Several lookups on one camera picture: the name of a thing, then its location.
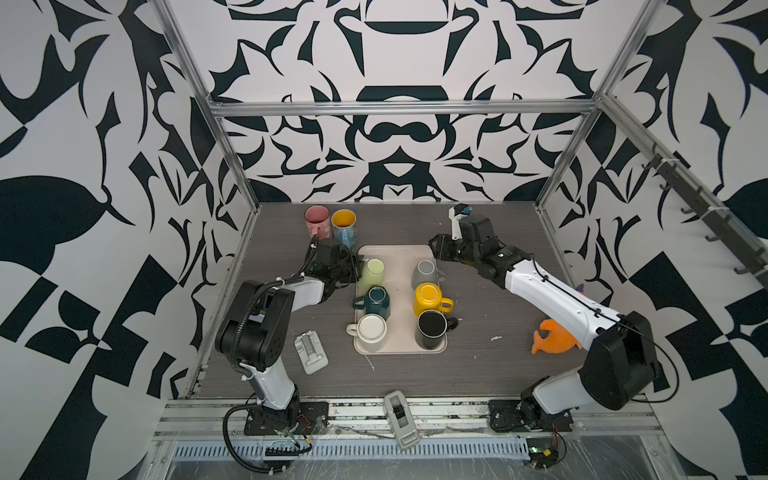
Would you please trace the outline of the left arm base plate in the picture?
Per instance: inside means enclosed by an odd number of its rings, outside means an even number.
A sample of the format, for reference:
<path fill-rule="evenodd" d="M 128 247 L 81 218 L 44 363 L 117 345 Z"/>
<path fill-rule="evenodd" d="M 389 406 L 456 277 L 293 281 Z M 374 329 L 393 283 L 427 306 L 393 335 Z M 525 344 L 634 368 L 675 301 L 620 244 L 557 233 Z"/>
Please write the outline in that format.
<path fill-rule="evenodd" d="M 285 410 L 251 404 L 247 409 L 244 434 L 266 436 L 278 433 L 309 434 L 316 425 L 326 426 L 327 402 L 293 402 Z"/>

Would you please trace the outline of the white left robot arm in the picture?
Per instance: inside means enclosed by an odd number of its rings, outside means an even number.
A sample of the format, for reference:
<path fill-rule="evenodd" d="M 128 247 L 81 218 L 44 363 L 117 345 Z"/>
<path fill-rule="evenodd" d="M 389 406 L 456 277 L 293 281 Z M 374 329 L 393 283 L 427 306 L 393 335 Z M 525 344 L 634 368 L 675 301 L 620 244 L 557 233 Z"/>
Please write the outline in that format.
<path fill-rule="evenodd" d="M 261 475 L 286 472 L 298 457 L 312 450 L 307 435 L 301 440 L 294 431 L 301 423 L 298 386 L 289 378 L 281 355 L 288 339 L 291 314 L 327 301 L 338 289 L 356 284 L 364 257 L 343 243 L 315 235 L 299 270 L 272 281 L 244 281 L 229 306 L 214 342 L 217 352 L 241 374 L 256 401 L 229 408 L 222 419 L 222 436 L 227 452 L 242 468 Z M 244 458 L 230 438 L 230 418 L 239 412 L 261 422 L 269 433 L 281 434 L 293 449 L 285 460 L 257 463 Z"/>

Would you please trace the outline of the pink patterned mug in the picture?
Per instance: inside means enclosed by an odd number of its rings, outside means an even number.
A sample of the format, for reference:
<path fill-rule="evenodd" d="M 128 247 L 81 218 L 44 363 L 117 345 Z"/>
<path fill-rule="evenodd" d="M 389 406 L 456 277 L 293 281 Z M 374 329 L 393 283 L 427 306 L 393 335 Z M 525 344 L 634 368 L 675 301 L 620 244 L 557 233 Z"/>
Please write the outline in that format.
<path fill-rule="evenodd" d="M 311 238 L 328 239 L 333 237 L 331 212 L 326 206 L 312 205 L 308 207 L 304 212 L 304 221 Z"/>

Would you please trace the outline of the blue butterfly mug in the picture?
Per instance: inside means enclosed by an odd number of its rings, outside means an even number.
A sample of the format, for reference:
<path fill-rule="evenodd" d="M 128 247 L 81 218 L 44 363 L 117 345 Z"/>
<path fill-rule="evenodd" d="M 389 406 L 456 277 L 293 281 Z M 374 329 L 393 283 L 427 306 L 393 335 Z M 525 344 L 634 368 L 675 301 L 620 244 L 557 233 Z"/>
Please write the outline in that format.
<path fill-rule="evenodd" d="M 334 238 L 352 250 L 358 241 L 357 217 L 349 209 L 339 209 L 331 216 Z"/>

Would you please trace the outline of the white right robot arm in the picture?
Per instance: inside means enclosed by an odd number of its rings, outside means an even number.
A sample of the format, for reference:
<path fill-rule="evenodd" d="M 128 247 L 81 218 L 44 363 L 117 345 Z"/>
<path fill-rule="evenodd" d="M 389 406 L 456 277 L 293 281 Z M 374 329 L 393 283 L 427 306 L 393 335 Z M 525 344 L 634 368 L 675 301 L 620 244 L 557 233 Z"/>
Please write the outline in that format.
<path fill-rule="evenodd" d="M 491 221 L 459 204 L 449 210 L 451 231 L 433 237 L 438 260 L 458 262 L 532 304 L 569 334 L 587 356 L 579 368 L 549 376 L 526 389 L 506 418 L 514 428 L 542 429 L 590 403 L 618 411 L 663 372 L 650 322 L 584 296 L 547 272 L 535 257 L 499 240 Z"/>

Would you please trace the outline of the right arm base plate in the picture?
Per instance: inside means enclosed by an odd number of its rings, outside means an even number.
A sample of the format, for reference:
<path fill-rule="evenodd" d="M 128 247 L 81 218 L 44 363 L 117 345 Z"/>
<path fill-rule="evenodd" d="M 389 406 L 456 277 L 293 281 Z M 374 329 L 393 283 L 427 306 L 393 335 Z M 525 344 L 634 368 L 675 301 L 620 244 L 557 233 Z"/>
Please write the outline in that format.
<path fill-rule="evenodd" d="M 568 411 L 549 414 L 532 398 L 490 400 L 489 426 L 497 433 L 507 432 L 571 432 L 573 419 Z"/>

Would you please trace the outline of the light green mug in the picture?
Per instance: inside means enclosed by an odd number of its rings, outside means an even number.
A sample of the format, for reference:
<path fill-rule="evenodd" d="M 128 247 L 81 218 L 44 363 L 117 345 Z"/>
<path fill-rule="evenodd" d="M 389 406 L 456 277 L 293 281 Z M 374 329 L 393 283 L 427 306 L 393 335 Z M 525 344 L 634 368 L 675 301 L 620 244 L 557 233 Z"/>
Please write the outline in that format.
<path fill-rule="evenodd" d="M 361 270 L 361 277 L 357 282 L 357 293 L 366 294 L 371 288 L 381 286 L 385 278 L 385 264 L 378 258 L 367 259 Z"/>

